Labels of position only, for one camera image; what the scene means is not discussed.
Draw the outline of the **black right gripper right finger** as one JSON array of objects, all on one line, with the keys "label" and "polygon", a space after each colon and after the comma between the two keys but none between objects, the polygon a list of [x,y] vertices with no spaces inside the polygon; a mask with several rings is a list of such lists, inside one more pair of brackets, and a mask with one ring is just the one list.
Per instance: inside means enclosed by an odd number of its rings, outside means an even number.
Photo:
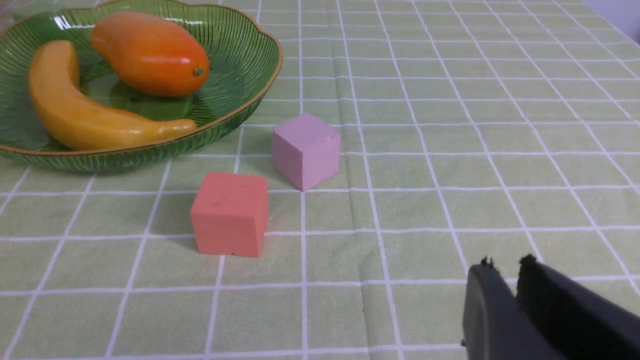
[{"label": "black right gripper right finger", "polygon": [[519,261],[519,308],[567,360],[637,360],[639,317],[528,254]]}]

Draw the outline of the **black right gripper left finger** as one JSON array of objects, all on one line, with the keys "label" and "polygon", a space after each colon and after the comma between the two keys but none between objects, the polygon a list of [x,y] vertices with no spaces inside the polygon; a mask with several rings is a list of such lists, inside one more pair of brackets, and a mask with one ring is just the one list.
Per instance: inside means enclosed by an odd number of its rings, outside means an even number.
[{"label": "black right gripper left finger", "polygon": [[565,358],[538,332],[487,256],[467,273],[462,333],[469,360]]}]

